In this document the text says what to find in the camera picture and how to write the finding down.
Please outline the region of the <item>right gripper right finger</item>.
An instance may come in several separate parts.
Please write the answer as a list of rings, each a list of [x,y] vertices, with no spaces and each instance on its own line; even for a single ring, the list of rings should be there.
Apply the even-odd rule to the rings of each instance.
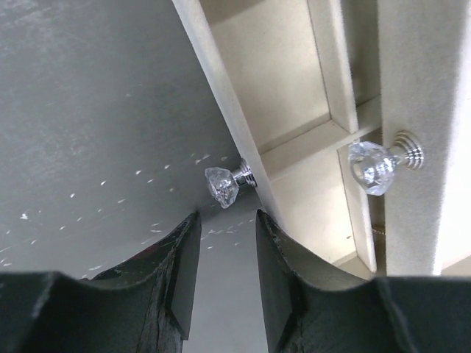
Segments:
[[[468,352],[466,277],[362,279],[256,216],[263,319],[271,352]]]

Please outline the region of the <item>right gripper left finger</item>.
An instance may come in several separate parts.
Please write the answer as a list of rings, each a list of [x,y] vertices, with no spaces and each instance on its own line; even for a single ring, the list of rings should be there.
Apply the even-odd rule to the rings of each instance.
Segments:
[[[1,274],[3,352],[181,352],[188,339],[201,218],[92,279]]]

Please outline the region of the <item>beige compartment drawer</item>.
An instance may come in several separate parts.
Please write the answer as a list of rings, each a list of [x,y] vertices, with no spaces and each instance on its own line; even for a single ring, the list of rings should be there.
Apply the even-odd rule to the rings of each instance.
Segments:
[[[373,275],[372,211],[347,153],[381,127],[376,2],[174,6],[264,209],[322,259]]]

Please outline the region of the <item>beige jewelry box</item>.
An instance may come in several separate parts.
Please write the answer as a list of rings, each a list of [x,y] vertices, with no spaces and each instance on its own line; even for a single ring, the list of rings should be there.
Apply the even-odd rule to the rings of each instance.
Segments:
[[[422,167],[386,191],[386,271],[439,275],[470,255],[470,3],[378,3],[383,140],[414,134]]]

